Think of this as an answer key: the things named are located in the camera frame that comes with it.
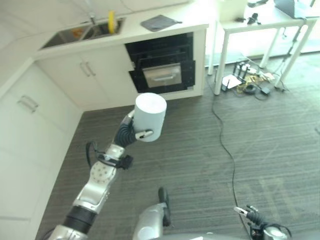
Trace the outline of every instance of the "cabinet door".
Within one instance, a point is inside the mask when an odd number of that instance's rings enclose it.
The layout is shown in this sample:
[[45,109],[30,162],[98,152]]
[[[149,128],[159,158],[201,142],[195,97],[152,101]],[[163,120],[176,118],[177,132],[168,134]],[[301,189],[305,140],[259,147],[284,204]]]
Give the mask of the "cabinet door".
[[134,104],[138,93],[129,74],[133,66],[124,44],[86,51],[81,56],[107,93],[110,107]]
[[47,168],[3,149],[0,166],[0,219],[31,219],[48,175]]
[[0,239],[21,240],[25,239],[25,232],[28,229],[27,220],[1,219],[0,218]]
[[11,93],[0,100],[0,148],[28,162],[50,167],[59,159],[65,134]]
[[64,132],[78,122],[81,111],[37,66],[32,65],[10,92],[18,98],[28,96],[38,104],[36,111]]
[[78,55],[48,58],[37,64],[79,107],[107,101],[106,94]]

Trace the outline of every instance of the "sink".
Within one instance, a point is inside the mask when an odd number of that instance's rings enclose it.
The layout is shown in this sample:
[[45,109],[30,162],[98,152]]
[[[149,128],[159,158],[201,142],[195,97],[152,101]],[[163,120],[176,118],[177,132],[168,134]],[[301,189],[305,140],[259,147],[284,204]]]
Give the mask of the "sink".
[[98,38],[104,38],[104,37],[119,34],[122,28],[123,22],[124,22],[124,18],[119,18],[117,20],[117,28],[115,30],[115,33],[109,32],[108,22],[102,22],[100,24],[93,25],[87,30],[86,33],[84,33],[83,40],[98,39]]
[[115,33],[109,32],[107,21],[96,25],[85,25],[59,31],[41,49],[117,35],[121,31],[124,20],[124,18],[119,18],[117,20],[118,25]]
[[59,31],[42,47],[42,49],[79,41],[90,26],[91,25],[79,26]]

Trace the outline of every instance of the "oven door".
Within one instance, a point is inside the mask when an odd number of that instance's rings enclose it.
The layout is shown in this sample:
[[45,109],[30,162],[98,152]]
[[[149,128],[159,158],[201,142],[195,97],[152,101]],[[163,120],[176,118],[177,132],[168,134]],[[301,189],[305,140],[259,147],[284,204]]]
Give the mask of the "oven door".
[[129,72],[138,93],[169,93],[195,85],[195,61],[146,67]]
[[148,88],[181,84],[180,65],[180,63],[173,63],[143,68],[142,71]]

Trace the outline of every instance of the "laptop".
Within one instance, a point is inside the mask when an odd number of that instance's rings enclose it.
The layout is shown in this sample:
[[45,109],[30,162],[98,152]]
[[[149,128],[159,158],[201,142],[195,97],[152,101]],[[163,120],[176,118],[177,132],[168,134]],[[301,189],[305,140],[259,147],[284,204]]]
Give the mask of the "laptop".
[[319,17],[313,8],[298,0],[274,0],[275,7],[293,19]]

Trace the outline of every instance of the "cabinet handle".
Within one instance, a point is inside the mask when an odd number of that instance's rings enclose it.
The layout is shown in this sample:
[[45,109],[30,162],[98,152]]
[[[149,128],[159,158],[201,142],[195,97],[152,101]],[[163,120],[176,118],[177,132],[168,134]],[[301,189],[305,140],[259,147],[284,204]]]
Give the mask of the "cabinet handle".
[[84,68],[84,63],[81,62],[80,63],[80,68],[82,70],[82,72],[87,76],[87,77],[90,77],[90,74],[86,72],[85,68]]
[[27,102],[23,101],[22,99],[20,99],[17,103],[19,105],[22,105],[22,106],[26,107],[27,109],[29,109],[32,114],[36,111],[36,109],[34,107],[29,105]]
[[95,76],[96,74],[95,74],[94,71],[92,71],[92,69],[91,69],[88,61],[85,63],[85,65],[86,65],[86,67],[88,68],[88,70],[89,70],[89,72],[91,73],[91,75],[92,75],[92,76]]
[[155,77],[153,80],[157,82],[157,81],[172,80],[174,78],[175,78],[175,75],[170,75],[170,76]]
[[32,105],[33,105],[33,108],[34,109],[36,109],[37,107],[39,107],[39,104],[35,101],[35,100],[33,100],[31,97],[29,97],[28,95],[23,95],[22,97],[21,97],[21,99],[23,100],[23,99],[26,99],[28,102],[30,102]]

